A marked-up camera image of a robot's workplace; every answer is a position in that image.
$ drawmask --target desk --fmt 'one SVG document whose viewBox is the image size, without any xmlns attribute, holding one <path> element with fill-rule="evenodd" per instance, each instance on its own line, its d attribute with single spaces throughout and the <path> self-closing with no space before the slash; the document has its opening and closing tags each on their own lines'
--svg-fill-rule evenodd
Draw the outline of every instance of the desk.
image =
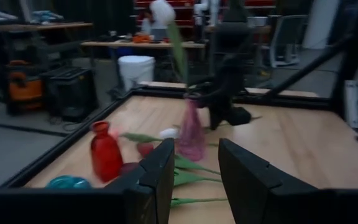
<svg viewBox="0 0 358 224">
<path fill-rule="evenodd" d="M 336 114 L 272 106 L 238 106 L 261 118 L 250 124 L 219 127 L 206 135 L 207 142 L 231 139 L 279 169 L 321 189 L 358 188 L 356 133 Z M 158 136 L 161 130 L 180 124 L 184 111 L 184 100 L 132 96 L 105 120 L 110 121 L 113 127 L 121 127 L 122 131 Z M 198 112 L 203 125 L 208 125 L 208 110 L 200 109 Z M 92 132 L 82 136 L 25 186 L 44 187 L 59 175 L 78 175 L 87 178 L 94 187 L 103 187 L 91 168 L 92 137 Z M 134 142 L 120 139 L 119 144 L 124 162 L 139 160 Z M 209 147 L 205 158 L 198 163 L 219 170 L 218 149 Z M 214 174 L 197 173 L 216 178 Z M 226 194 L 221 183 L 197 182 L 175 188 L 173 196 L 213 198 L 225 197 Z M 232 224 L 234 220 L 228 202 L 210 202 L 171 209 L 170 223 Z"/>
<path fill-rule="evenodd" d="M 151 44 L 151 43 L 143 43 L 143 44 L 136 44 L 133 42 L 125 42 L 123 40 L 117 40 L 114 42 L 83 42 L 81 44 L 85 47 L 90 47 L 90 60 L 91 60 L 91 66 L 94 72 L 96 70 L 94 69 L 96 64 L 94 62 L 94 53 L 93 53 L 93 47 L 111 47 L 111 48 L 118 48 L 118 47 L 134 47 L 134 48 L 142 48 L 142 49 L 170 49 L 172 47 L 171 43 L 157 43 L 157 44 Z M 193 41 L 183 42 L 182 47 L 185 49 L 200 49 L 201 50 L 201 59 L 204 60 L 205 58 L 205 44 L 196 44 Z M 111 54 L 111 60 L 116 64 L 116 74 L 117 79 L 120 86 L 124 86 L 122 82 L 122 77 L 119 71 L 119 65 L 118 65 L 118 58 L 113 52 Z"/>
</svg>

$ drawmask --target white shirt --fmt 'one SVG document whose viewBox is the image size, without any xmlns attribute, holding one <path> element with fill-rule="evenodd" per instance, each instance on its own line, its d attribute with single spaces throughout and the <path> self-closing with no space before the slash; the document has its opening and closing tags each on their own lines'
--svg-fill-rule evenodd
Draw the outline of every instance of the white shirt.
<svg viewBox="0 0 358 224">
<path fill-rule="evenodd" d="M 148 18 L 144 18 L 142 21 L 142 30 L 144 34 L 151 34 L 152 29 L 166 29 L 167 27 L 161 22 L 154 21 L 153 24 L 150 23 Z"/>
</svg>

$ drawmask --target office chair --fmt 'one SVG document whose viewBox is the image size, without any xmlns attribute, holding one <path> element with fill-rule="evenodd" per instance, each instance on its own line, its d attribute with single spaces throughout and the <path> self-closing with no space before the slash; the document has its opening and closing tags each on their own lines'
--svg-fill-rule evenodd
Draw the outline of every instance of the office chair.
<svg viewBox="0 0 358 224">
<path fill-rule="evenodd" d="M 282 16 L 278 19 L 270 45 L 262 47 L 268 50 L 271 67 L 277 68 L 300 62 L 297 43 L 306 18 L 306 15 L 294 15 Z"/>
</svg>

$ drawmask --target green leaf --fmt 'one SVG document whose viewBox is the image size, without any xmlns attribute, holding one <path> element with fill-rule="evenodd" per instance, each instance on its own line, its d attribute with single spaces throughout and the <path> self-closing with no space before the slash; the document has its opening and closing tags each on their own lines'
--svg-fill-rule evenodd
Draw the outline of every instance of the green leaf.
<svg viewBox="0 0 358 224">
<path fill-rule="evenodd" d="M 181 169 L 196 169 L 196 170 L 204 170 L 206 172 L 210 172 L 213 174 L 217 174 L 217 175 L 221 175 L 221 173 L 211 170 L 211 169 L 207 169 L 203 166 L 198 165 L 197 163 L 190 161 L 186 158 L 184 158 L 183 156 L 180 156 L 178 154 L 175 155 L 175 167 L 176 168 L 181 168 Z"/>
<path fill-rule="evenodd" d="M 195 174 L 192 174 L 189 172 L 182 171 L 180 169 L 175 169 L 173 171 L 173 173 L 174 173 L 174 178 L 173 178 L 173 186 L 174 187 L 183 185 L 183 184 L 189 184 L 189 183 L 193 183 L 193 182 L 197 182 L 197 181 L 202 181 L 202 180 L 222 182 L 219 179 L 198 176 L 198 175 L 195 175 Z"/>
<path fill-rule="evenodd" d="M 208 143 L 208 146 L 219 147 L 219 143 Z"/>
<path fill-rule="evenodd" d="M 179 28 L 175 22 L 172 22 L 167 26 L 167 34 L 172 43 L 173 56 L 177 62 L 179 73 L 186 83 L 186 88 L 188 88 L 187 56 L 181 46 L 183 41 L 181 39 Z"/>
<path fill-rule="evenodd" d="M 193 199 L 193 198 L 173 198 L 171 199 L 171 208 L 187 203 L 196 202 L 220 202 L 225 201 L 227 198 L 206 198 L 206 199 Z"/>
<path fill-rule="evenodd" d="M 120 137 L 124 137 L 130 141 L 138 142 L 138 143 L 148 143 L 154 141 L 162 141 L 162 139 L 158 139 L 152 136 L 148 136 L 145 134 L 134 134 L 134 133 L 124 133 L 120 134 Z"/>
</svg>

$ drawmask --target white object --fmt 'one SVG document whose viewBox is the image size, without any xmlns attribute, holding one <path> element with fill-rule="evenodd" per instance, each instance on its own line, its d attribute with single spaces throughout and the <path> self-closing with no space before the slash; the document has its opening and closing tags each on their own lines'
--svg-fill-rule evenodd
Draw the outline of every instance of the white object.
<svg viewBox="0 0 358 224">
<path fill-rule="evenodd" d="M 141 32 L 144 34 L 151 34 L 153 29 L 166 29 L 166 28 L 167 26 L 162 24 L 158 20 L 154 20 L 153 24 L 151 24 L 148 18 L 144 18 L 142 21 Z"/>
<path fill-rule="evenodd" d="M 249 16 L 248 17 L 248 26 L 249 27 L 259 27 L 266 25 L 267 16 Z"/>
<path fill-rule="evenodd" d="M 196 25 L 202 24 L 203 11 L 209 9 L 209 24 L 214 26 L 218 21 L 220 0 L 201 0 L 201 3 L 194 5 L 194 15 L 196 16 Z"/>
<path fill-rule="evenodd" d="M 169 25 L 175 20 L 176 14 L 173 7 L 165 0 L 155 0 L 150 4 L 154 19 L 163 25 Z"/>
<path fill-rule="evenodd" d="M 303 48 L 324 49 L 340 0 L 315 0 L 309 14 Z"/>
<path fill-rule="evenodd" d="M 351 128 L 358 129 L 358 97 L 356 81 L 345 81 L 346 121 Z"/>
<path fill-rule="evenodd" d="M 119 58 L 119 71 L 124 81 L 125 90 L 130 90 L 134 82 L 152 82 L 154 63 L 154 58 L 149 56 L 123 56 Z"/>
<path fill-rule="evenodd" d="M 168 128 L 160 132 L 160 139 L 166 139 L 166 138 L 178 138 L 179 131 L 176 128 Z"/>
</svg>

